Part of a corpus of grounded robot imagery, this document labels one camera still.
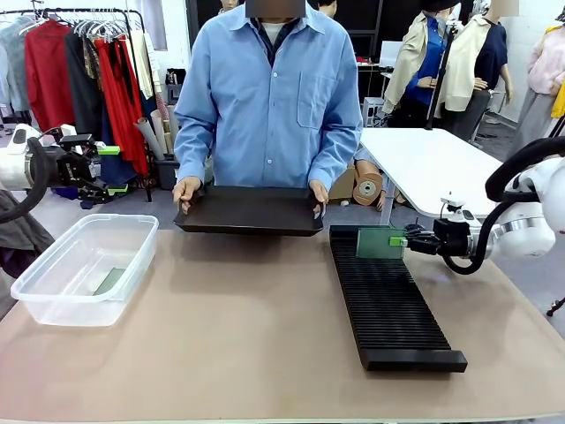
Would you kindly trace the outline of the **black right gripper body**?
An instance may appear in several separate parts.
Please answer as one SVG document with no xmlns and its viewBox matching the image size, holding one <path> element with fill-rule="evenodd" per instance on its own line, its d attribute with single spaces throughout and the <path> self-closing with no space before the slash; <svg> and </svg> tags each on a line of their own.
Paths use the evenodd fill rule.
<svg viewBox="0 0 565 424">
<path fill-rule="evenodd" d="M 427 240 L 425 253 L 447 257 L 470 255 L 470 226 L 466 222 L 454 222 L 447 218 L 433 221 L 433 235 Z"/>
</svg>

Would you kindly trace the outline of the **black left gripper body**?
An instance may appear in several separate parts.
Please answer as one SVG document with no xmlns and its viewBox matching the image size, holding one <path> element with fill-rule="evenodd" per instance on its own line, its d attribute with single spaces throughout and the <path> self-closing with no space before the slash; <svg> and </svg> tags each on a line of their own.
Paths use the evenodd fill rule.
<svg viewBox="0 0 565 424">
<path fill-rule="evenodd" d="M 107 184 L 96 170 L 100 156 L 92 134 L 63 136 L 44 147 L 48 161 L 48 188 L 75 187 L 80 200 L 106 200 Z"/>
</svg>

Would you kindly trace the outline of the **person's right hand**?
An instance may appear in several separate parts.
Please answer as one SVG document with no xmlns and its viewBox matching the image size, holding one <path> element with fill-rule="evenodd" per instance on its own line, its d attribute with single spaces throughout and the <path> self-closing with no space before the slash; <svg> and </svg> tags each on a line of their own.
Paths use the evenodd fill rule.
<svg viewBox="0 0 565 424">
<path fill-rule="evenodd" d="M 187 177 L 179 180 L 173 188 L 173 202 L 179 210 L 187 215 L 193 206 L 193 198 L 199 193 L 202 182 L 197 177 Z"/>
</svg>

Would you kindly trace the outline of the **person's left hand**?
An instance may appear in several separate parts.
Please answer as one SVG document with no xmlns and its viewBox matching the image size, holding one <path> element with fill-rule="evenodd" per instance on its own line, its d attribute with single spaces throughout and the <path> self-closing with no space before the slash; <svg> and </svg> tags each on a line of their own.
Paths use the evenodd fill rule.
<svg viewBox="0 0 565 424">
<path fill-rule="evenodd" d="M 326 213 L 326 206 L 328 204 L 328 191 L 323 183 L 316 179 L 310 181 L 309 187 L 316 199 L 316 206 L 313 208 L 314 218 L 317 219 L 323 217 Z"/>
</svg>

